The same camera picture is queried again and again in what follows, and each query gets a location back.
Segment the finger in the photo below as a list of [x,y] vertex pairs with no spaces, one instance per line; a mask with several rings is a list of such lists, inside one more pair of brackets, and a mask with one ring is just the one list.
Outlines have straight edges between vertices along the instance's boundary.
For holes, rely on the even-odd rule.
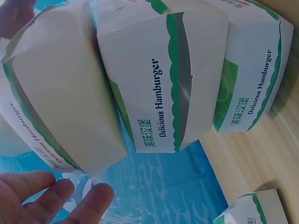
[[59,180],[34,202],[25,204],[24,208],[38,222],[49,223],[74,190],[75,187],[70,180]]
[[29,197],[53,185],[56,179],[51,172],[32,171],[0,174],[0,181],[8,185],[23,203]]
[[59,224],[97,224],[114,198],[112,188],[104,183],[94,186],[83,201]]

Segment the green graphic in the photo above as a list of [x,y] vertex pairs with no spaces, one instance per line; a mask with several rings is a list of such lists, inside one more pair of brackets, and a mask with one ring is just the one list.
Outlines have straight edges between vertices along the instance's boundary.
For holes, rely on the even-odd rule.
[[151,7],[159,14],[163,14],[168,7],[161,0],[146,0]]
[[130,120],[129,120],[128,113],[127,113],[125,104],[123,102],[122,96],[121,96],[120,89],[118,88],[118,85],[115,82],[113,82],[111,79],[109,79],[109,82],[110,82],[111,90],[113,92],[117,107],[120,111],[122,121],[126,127],[126,130],[128,131],[128,134],[129,134],[132,142],[134,143],[134,137],[133,137]]
[[180,147],[179,142],[179,85],[178,85],[178,31],[177,31],[177,21],[175,17],[171,14],[168,14],[166,17],[167,31],[170,36],[168,44],[168,54],[171,60],[170,67],[170,78],[172,82],[171,88],[171,98],[173,101],[172,105],[172,114],[173,122],[172,126],[174,129],[173,138],[174,138],[174,151],[178,152]]
[[33,127],[35,128],[35,130],[44,138],[44,140],[48,143],[49,146],[51,146],[55,152],[61,156],[62,158],[64,158],[64,160],[69,163],[70,165],[72,165],[76,170],[79,170],[81,172],[83,172],[83,170],[79,167],[79,165],[68,155],[68,153],[62,148],[61,145],[59,144],[55,144],[54,145],[54,141],[57,142],[56,140],[54,140],[54,136],[51,136],[50,131],[47,129],[47,127],[44,125],[43,130],[47,129],[47,134],[45,134],[45,131],[43,131],[41,129],[41,127],[37,124],[37,123],[41,123],[42,121],[38,122],[38,115],[36,113],[36,116],[32,116],[32,114],[30,114],[28,112],[27,107],[25,106],[25,104],[23,103],[23,101],[21,100],[20,96],[25,97],[25,93],[20,94],[20,92],[23,90],[21,89],[21,85],[18,83],[17,81],[17,77],[15,77],[15,73],[14,70],[12,68],[12,63],[13,63],[14,58],[10,59],[9,61],[9,65],[7,63],[3,63],[3,68],[4,68],[4,72],[5,75],[10,83],[10,87],[11,90],[13,92],[14,98],[18,101],[18,103],[21,106],[21,109],[24,113],[24,115],[27,117],[28,120],[30,120],[30,122],[32,123]]
[[213,224],[225,224],[224,216],[218,217],[216,220],[213,221]]
[[221,128],[221,125],[228,112],[228,108],[235,89],[237,73],[238,65],[230,62],[227,59],[224,59],[220,88],[214,115],[214,126],[217,131],[219,131],[219,129]]

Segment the hamburger box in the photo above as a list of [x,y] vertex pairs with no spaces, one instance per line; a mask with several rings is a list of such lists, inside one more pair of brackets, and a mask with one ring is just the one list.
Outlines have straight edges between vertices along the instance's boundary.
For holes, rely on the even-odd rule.
[[288,224],[276,189],[245,194],[213,224]]
[[139,153],[173,153],[211,129],[228,15],[203,1],[98,0],[98,41]]
[[[9,40],[0,37],[0,55],[6,49]],[[14,157],[22,153],[31,151],[29,146],[19,137],[19,135],[6,122],[0,114],[0,157]]]
[[293,25],[252,0],[205,1],[229,15],[214,127],[219,132],[245,132],[273,104],[285,72]]
[[96,174],[126,156],[88,3],[48,7],[1,58],[0,113],[62,172]]

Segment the light wood grain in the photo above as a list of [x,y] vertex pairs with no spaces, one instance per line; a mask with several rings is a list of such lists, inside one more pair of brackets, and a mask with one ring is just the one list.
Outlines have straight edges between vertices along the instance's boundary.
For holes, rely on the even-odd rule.
[[283,81],[269,114],[247,133],[201,139],[228,203],[277,188],[290,224],[299,224],[299,0],[260,0],[294,24]]

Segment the green wavy border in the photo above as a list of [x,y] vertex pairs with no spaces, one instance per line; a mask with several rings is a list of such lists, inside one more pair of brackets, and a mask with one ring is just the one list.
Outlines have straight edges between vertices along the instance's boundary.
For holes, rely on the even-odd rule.
[[252,200],[253,200],[254,204],[256,204],[256,210],[260,214],[260,219],[261,219],[262,223],[267,224],[266,217],[265,217],[265,214],[263,212],[263,208],[262,208],[261,203],[258,200],[257,196],[253,195]]
[[55,152],[61,156],[62,158],[64,158],[64,160],[70,164],[71,166],[73,166],[76,170],[84,172],[80,166],[67,154],[67,152],[61,148],[61,149],[57,149],[52,142],[49,140],[49,138],[42,132],[42,130],[39,128],[38,125],[36,125],[36,123],[34,122],[34,119],[32,119],[32,117],[30,116],[30,114],[28,113],[25,105],[22,103],[20,95],[16,89],[16,86],[14,84],[13,78],[11,76],[11,72],[9,69],[9,66],[6,63],[3,63],[3,69],[4,69],[4,73],[6,75],[7,80],[10,83],[10,87],[12,90],[12,93],[14,95],[14,98],[16,99],[16,101],[20,104],[21,110],[23,111],[24,115],[27,117],[27,119],[32,123],[33,127],[35,128],[35,130],[44,138],[44,140],[48,143],[48,145],[50,145]]
[[166,26],[167,31],[170,36],[169,44],[168,44],[168,54],[171,60],[170,67],[170,79],[172,82],[171,88],[171,98],[173,101],[172,105],[172,114],[173,114],[173,122],[172,126],[174,129],[173,138],[174,138],[174,151],[178,152],[180,147],[179,142],[179,85],[178,85],[178,31],[177,31],[177,21],[176,18],[168,14],[166,16]]
[[279,35],[280,35],[280,39],[279,39],[279,42],[278,42],[278,56],[275,60],[275,70],[271,76],[271,79],[270,79],[270,85],[266,91],[266,97],[263,99],[263,102],[262,102],[262,106],[261,106],[261,109],[258,111],[257,115],[256,115],[256,118],[253,120],[251,126],[248,128],[247,131],[249,131],[255,124],[256,122],[260,119],[260,117],[262,116],[262,113],[268,103],[268,100],[270,98],[270,95],[272,93],[272,90],[274,88],[274,85],[276,83],[276,80],[277,80],[277,77],[278,77],[278,74],[279,74],[279,71],[280,71],[280,64],[281,64],[281,51],[282,51],[282,47],[281,47],[281,22],[279,23]]
[[159,14],[163,14],[168,7],[161,0],[145,0],[150,3],[151,7]]
[[248,193],[248,194],[242,195],[239,198],[247,197],[247,196],[252,196],[253,203],[256,205],[256,210],[260,214],[260,219],[261,219],[262,223],[267,224],[267,220],[266,220],[265,214],[263,212],[263,208],[261,206],[260,201],[258,200],[258,197],[256,196],[256,193]]

